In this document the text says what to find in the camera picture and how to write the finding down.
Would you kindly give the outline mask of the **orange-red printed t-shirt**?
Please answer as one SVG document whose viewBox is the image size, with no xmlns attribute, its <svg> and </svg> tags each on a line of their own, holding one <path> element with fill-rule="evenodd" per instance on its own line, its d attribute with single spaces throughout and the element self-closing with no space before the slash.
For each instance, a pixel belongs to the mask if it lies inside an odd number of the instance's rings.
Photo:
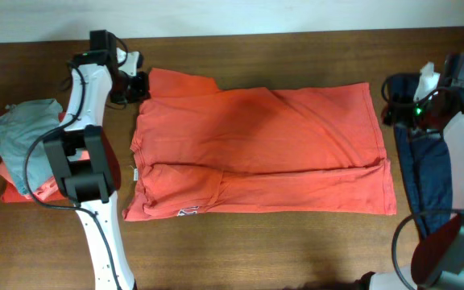
<svg viewBox="0 0 464 290">
<path fill-rule="evenodd" d="M 130 148 L 128 222 L 199 213 L 393 215 L 391 162 L 366 83 L 219 89 L 155 68 Z"/>
</svg>

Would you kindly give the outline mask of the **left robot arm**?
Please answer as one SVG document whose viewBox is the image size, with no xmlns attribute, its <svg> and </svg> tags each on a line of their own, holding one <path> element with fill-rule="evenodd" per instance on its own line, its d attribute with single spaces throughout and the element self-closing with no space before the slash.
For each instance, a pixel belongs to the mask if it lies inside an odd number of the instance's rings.
<svg viewBox="0 0 464 290">
<path fill-rule="evenodd" d="M 72 91 L 60 126 L 43 138 L 58 189 L 83 226 L 96 289 L 135 289 L 118 222 L 121 172 L 102 128 L 108 103 L 149 97 L 143 55 L 113 33 L 91 31 L 89 50 L 71 61 Z"/>
</svg>

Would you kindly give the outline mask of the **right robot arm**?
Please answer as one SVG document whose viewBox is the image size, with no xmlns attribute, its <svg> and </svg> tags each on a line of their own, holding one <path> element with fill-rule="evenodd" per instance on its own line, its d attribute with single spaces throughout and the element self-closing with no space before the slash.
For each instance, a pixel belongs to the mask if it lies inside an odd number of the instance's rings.
<svg viewBox="0 0 464 290">
<path fill-rule="evenodd" d="M 464 53 L 448 55 L 442 72 L 427 64 L 393 74 L 381 94 L 420 241 L 408 266 L 366 274 L 356 286 L 464 289 Z"/>
</svg>

